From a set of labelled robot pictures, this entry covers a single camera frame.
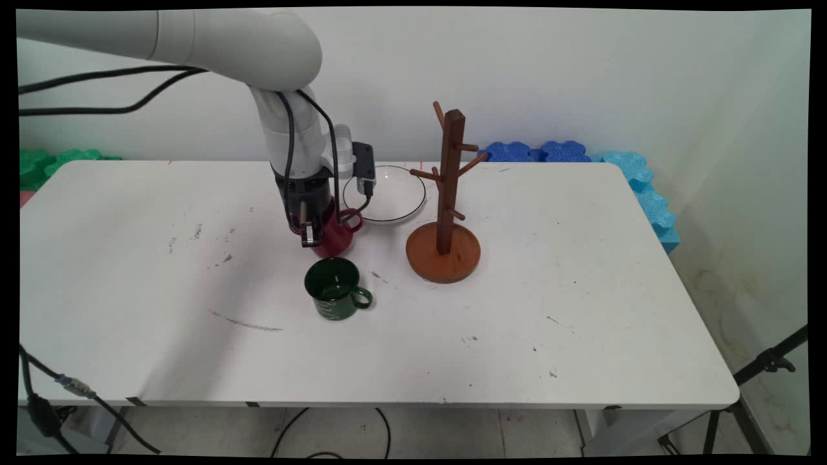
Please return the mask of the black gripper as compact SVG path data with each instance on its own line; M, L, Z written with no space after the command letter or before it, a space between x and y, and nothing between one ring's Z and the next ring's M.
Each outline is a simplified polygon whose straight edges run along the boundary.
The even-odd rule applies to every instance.
M289 183L278 172L274 173L274 177L290 229L299 228L303 248L320 247L323 227L333 217L335 208L329 183L333 172L322 167L310 177L292 178ZM306 206L306 221L303 222L300 220L301 204Z

